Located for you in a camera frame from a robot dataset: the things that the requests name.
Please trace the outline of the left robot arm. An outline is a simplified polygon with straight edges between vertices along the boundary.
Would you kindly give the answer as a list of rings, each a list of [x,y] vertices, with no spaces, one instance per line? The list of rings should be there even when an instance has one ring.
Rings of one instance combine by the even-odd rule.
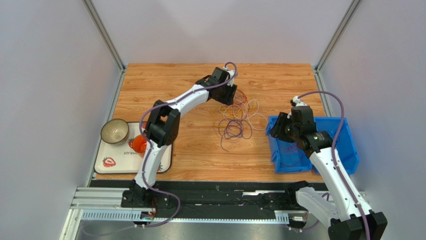
[[[212,74],[196,81],[180,96],[168,101],[157,100],[143,114],[142,117],[147,118],[147,122],[139,124],[139,131],[146,140],[146,150],[142,166],[127,191],[127,202],[140,204],[142,207],[151,204],[158,168],[168,146],[179,134],[181,117],[211,99],[224,105],[232,105],[237,90],[234,83],[237,76],[236,66],[233,69],[229,69],[226,64],[222,68],[216,67]]]

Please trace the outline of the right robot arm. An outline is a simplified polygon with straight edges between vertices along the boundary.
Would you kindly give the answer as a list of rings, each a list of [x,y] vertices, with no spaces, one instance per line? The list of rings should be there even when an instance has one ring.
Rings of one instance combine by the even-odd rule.
[[[374,211],[356,189],[336,149],[334,138],[338,133],[318,128],[309,106],[294,106],[290,113],[280,112],[268,133],[277,140],[295,143],[323,178],[333,203],[305,181],[296,182],[290,188],[290,196],[296,205],[327,227],[329,239],[382,238],[388,225],[386,216]]]

